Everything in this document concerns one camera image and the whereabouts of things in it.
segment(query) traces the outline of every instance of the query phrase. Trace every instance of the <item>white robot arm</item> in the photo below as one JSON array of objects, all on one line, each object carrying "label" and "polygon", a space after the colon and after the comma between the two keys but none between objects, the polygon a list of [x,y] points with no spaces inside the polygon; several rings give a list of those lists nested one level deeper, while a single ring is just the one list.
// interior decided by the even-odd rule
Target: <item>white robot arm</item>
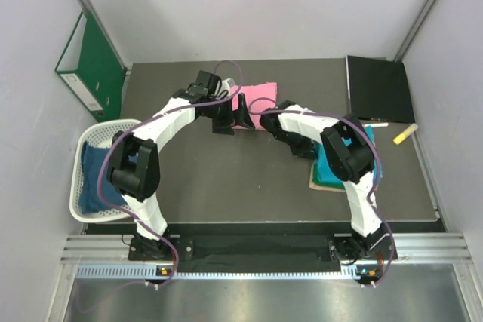
[{"label": "white robot arm", "polygon": [[[166,143],[181,128],[200,115],[211,118],[214,133],[234,134],[232,126],[235,124],[254,128],[243,94],[238,95],[239,108],[235,111],[232,110],[231,102],[199,108],[187,107],[176,112],[168,111],[216,100],[222,92],[229,94],[233,85],[231,78],[221,81],[216,75],[200,72],[196,83],[191,84],[186,90],[176,92],[168,104],[157,113],[165,114],[164,117],[137,128],[125,137],[109,159],[108,180],[123,195],[140,220],[159,235],[163,235],[167,227],[155,194],[160,181],[158,153]],[[342,141],[342,133],[349,134],[349,130],[339,125],[337,120],[304,115],[306,109],[289,101],[276,106],[275,109],[300,113],[263,115],[260,119],[261,125],[276,139],[286,142],[292,152],[299,157],[314,158],[314,142],[322,143],[332,171],[343,181],[346,189],[352,214],[352,228],[363,238],[380,229],[381,221],[366,199],[374,177],[374,156],[370,149],[365,149],[364,145],[361,145],[361,148],[355,150],[357,162],[353,162],[354,155]],[[356,118],[351,121],[360,125]],[[358,140],[353,141],[352,146],[356,146]],[[131,161],[129,157],[135,155],[137,161]],[[145,238],[157,240],[157,237],[139,223],[137,232]]]},{"label": "white robot arm", "polygon": [[[166,143],[200,115],[212,119],[214,133],[234,134],[232,126],[235,124],[254,128],[243,94],[238,95],[237,110],[232,110],[232,104],[226,102],[197,109],[186,107],[176,112],[169,111],[213,101],[223,93],[230,95],[230,89],[234,84],[231,78],[221,81],[216,75],[201,71],[196,83],[191,84],[186,90],[176,92],[166,106],[155,114],[164,114],[163,117],[137,128],[124,138],[109,159],[107,179],[116,191],[122,194],[140,221],[159,235],[163,235],[167,228],[156,197],[160,181],[158,153]],[[130,156],[137,156],[137,161],[131,161]],[[158,239],[145,230],[138,221],[136,223],[140,235],[148,239]]]},{"label": "white robot arm", "polygon": [[[327,129],[333,130],[332,127],[338,123],[337,120],[334,120],[333,118],[305,115],[306,112],[311,111],[303,109],[299,105],[291,105],[285,109],[287,111],[295,111],[299,113],[281,113],[271,116],[278,117],[278,122],[284,132],[297,133],[315,141],[316,143],[321,143],[327,148],[328,141],[326,140],[324,142],[322,135]],[[266,121],[269,116],[267,115],[264,117],[264,121]],[[374,162],[374,159],[371,157],[368,157],[368,160],[369,162]],[[352,214],[352,229],[363,237],[367,237],[369,234],[374,233],[379,229],[381,224],[380,219],[376,216],[373,208],[367,201],[368,192],[371,190],[374,181],[374,169],[372,167],[365,168],[365,166],[367,165],[364,165],[362,168],[363,170],[361,170],[363,174],[356,175],[356,177],[348,175],[347,178],[343,178],[340,173],[335,173],[336,176],[343,180],[343,185],[347,193],[347,199],[349,200],[350,211]],[[331,169],[334,169],[335,167],[337,167],[337,165],[331,165]],[[375,206],[376,200],[374,194],[371,196],[371,201]]]}]

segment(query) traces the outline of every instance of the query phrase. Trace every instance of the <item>teal cloth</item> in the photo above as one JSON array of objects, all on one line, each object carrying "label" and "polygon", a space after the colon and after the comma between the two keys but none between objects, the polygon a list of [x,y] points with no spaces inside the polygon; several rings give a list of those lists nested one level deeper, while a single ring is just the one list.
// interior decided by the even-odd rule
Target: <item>teal cloth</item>
[{"label": "teal cloth", "polygon": [[[374,132],[371,126],[365,127],[365,132],[369,136],[369,139],[374,143]],[[350,145],[350,140],[344,140],[346,145]],[[316,179],[321,185],[324,186],[334,186],[338,188],[343,188],[342,181],[338,179],[334,173],[332,172],[331,168],[329,167],[329,163],[327,161],[327,156],[325,155],[324,146],[320,143],[315,144],[315,151],[317,152],[318,159],[315,162],[315,172],[317,173]]]},{"label": "teal cloth", "polygon": [[[78,205],[83,214],[97,213],[111,209],[105,205],[97,196],[97,177],[99,176],[100,167],[106,158],[109,149],[100,149],[93,147],[88,143],[82,146],[81,163],[82,173],[84,174],[84,183],[82,184],[81,196],[78,199]],[[123,206],[126,201],[115,189],[114,186],[107,181],[107,170],[103,175],[103,196],[111,203]]]}]

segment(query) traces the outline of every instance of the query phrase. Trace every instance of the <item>white wall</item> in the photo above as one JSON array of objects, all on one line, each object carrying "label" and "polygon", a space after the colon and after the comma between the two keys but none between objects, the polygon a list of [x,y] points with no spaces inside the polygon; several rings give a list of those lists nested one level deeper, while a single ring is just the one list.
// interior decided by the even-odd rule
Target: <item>white wall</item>
[{"label": "white wall", "polygon": [[423,0],[91,0],[126,63],[394,57]]},{"label": "white wall", "polygon": [[54,74],[76,0],[0,0],[0,319],[37,321],[66,235],[80,133],[94,122]]},{"label": "white wall", "polygon": [[444,212],[464,233],[483,278],[481,0],[439,0],[405,65]]}]

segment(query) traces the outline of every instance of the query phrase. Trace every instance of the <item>plastic basket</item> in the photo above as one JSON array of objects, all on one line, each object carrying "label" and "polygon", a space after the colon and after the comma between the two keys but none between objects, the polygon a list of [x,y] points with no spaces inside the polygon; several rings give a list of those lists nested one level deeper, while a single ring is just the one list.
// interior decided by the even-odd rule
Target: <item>plastic basket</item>
[{"label": "plastic basket", "polygon": [[78,205],[78,198],[81,195],[82,184],[84,182],[84,174],[82,173],[81,151],[84,142],[89,142],[89,145],[94,147],[109,148],[112,145],[112,137],[119,131],[126,131],[139,124],[138,120],[115,120],[95,124],[89,127],[78,140],[77,150],[75,151],[74,172],[72,173],[72,183],[70,186],[70,213],[79,222],[111,222],[113,220],[120,220],[128,217],[117,209],[108,209],[98,213],[83,214]]}]

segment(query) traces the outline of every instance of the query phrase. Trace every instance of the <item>gray table surface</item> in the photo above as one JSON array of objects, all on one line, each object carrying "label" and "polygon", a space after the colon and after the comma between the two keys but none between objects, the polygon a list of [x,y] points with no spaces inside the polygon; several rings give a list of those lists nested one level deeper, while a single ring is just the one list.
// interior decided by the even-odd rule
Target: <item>gray table surface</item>
[{"label": "gray table surface", "polygon": [[[136,63],[131,71],[122,118],[144,120],[180,88],[215,62]],[[275,81],[278,101],[293,100],[317,112],[349,110],[344,59],[239,61],[245,84]],[[222,78],[239,80],[231,65]],[[407,125],[374,129],[383,162],[377,205],[388,220],[435,220],[435,212],[412,140],[392,139]],[[346,196],[309,189],[311,161],[294,158],[288,146],[263,131],[211,133],[200,118],[182,129],[160,154],[162,180],[157,196],[168,222],[342,222],[350,220]]]}]

